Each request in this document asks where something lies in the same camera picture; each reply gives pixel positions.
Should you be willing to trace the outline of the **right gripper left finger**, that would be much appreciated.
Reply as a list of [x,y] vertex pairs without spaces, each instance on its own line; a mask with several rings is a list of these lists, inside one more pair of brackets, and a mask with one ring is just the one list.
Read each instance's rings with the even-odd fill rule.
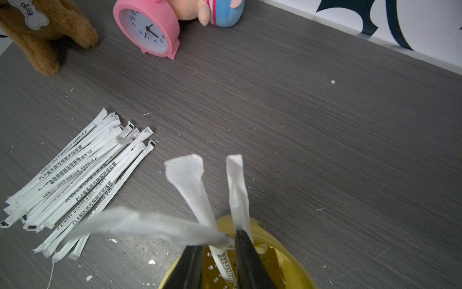
[[163,288],[201,289],[204,261],[204,246],[187,246]]

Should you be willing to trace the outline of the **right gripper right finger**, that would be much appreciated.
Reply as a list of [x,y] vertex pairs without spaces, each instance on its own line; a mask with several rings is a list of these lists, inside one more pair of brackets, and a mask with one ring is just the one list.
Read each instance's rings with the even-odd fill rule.
[[244,230],[236,231],[235,259],[238,289],[276,289],[249,235]]

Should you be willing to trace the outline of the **fourteenth white straw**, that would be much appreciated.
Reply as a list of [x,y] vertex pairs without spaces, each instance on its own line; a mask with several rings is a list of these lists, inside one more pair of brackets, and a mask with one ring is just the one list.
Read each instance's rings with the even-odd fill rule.
[[103,210],[79,222],[64,241],[100,233],[157,238],[185,246],[208,245],[228,249],[235,245],[233,238],[216,228],[162,213],[135,211],[126,207]]

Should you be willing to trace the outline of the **fifteenth white straw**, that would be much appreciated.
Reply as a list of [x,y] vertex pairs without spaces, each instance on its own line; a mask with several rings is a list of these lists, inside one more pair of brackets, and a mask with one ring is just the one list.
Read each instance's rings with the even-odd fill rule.
[[[202,175],[202,157],[191,154],[166,161],[166,177],[186,200],[199,224],[217,229],[217,223],[205,191]],[[225,249],[209,247],[217,268],[225,280],[226,287],[235,287],[235,274]]]

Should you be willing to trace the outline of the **eleventh white straw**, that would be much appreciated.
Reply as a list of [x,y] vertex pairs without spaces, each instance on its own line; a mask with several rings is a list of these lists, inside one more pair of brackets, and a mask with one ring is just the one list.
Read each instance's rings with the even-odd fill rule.
[[85,244],[87,243],[89,237],[90,235],[87,234],[79,238],[74,250],[68,256],[69,259],[76,261],[81,256],[83,249],[85,247]]

